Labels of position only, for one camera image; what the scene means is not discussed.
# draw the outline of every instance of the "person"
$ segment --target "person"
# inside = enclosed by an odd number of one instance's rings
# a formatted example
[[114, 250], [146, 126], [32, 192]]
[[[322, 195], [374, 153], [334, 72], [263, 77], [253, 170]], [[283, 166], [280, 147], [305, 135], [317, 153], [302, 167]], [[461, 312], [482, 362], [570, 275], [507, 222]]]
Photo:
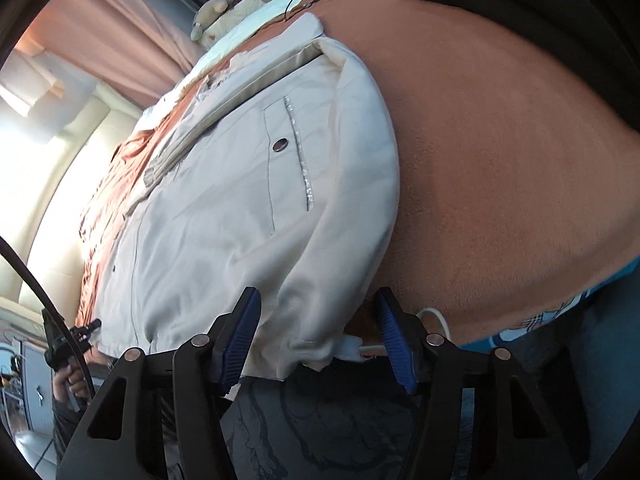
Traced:
[[62, 461], [71, 437], [80, 423], [85, 410], [76, 412], [71, 407], [67, 383], [70, 383], [69, 390], [76, 396], [83, 399], [88, 398], [88, 389], [84, 382], [84, 375], [80, 369], [78, 361], [72, 360], [69, 365], [60, 368], [51, 381], [53, 393], [53, 446], [56, 450], [58, 464]]

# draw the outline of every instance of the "white cable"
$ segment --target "white cable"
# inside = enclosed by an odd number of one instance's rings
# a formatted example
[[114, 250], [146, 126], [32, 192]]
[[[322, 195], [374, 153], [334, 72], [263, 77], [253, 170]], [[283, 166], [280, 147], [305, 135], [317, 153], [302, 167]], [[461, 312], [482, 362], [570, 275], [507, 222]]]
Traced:
[[363, 345], [359, 348], [361, 352], [371, 352], [373, 350], [386, 350], [384, 345]]
[[444, 316], [442, 315], [441, 311], [439, 311], [437, 308], [434, 308], [432, 306], [425, 307], [420, 312], [418, 312], [416, 316], [420, 319], [420, 321], [422, 321], [422, 315], [427, 312], [429, 312], [430, 314], [433, 314], [435, 317], [438, 318], [438, 321], [440, 322], [440, 326], [442, 327], [442, 331], [444, 332], [444, 334], [441, 334], [441, 335], [443, 335], [449, 341], [451, 341], [451, 330], [449, 330], [449, 323], [447, 323], [447, 320], [444, 319]]

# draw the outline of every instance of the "dark gray fabric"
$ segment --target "dark gray fabric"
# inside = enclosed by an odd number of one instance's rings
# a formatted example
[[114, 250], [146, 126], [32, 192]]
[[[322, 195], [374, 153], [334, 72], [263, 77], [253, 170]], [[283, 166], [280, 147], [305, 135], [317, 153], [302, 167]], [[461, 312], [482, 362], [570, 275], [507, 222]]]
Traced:
[[52, 399], [53, 408], [53, 446], [56, 449], [56, 459], [58, 464], [62, 462], [66, 447], [74, 436], [80, 419], [84, 415], [84, 410], [74, 412], [66, 407], [62, 402]]
[[418, 413], [386, 358], [245, 378], [222, 428], [239, 480], [395, 480]]
[[589, 421], [591, 479], [640, 410], [640, 267], [604, 288], [568, 346]]

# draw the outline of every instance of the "white jacket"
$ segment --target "white jacket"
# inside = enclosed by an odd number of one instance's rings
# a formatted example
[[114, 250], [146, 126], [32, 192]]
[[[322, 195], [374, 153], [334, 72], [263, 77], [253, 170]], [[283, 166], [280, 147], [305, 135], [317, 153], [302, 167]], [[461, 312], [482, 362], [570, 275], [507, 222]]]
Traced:
[[396, 218], [388, 111], [312, 14], [210, 86], [146, 170], [100, 284], [94, 344], [175, 349], [255, 286], [262, 318], [244, 373], [319, 369], [342, 352]]

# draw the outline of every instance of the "pink fabric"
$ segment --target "pink fabric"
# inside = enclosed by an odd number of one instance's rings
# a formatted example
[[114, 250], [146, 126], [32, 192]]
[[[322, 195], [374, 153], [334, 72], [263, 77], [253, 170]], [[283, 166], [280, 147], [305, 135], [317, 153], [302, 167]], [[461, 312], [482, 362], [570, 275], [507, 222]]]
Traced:
[[51, 0], [24, 40], [36, 41], [143, 108], [158, 102], [204, 54], [143, 0]]

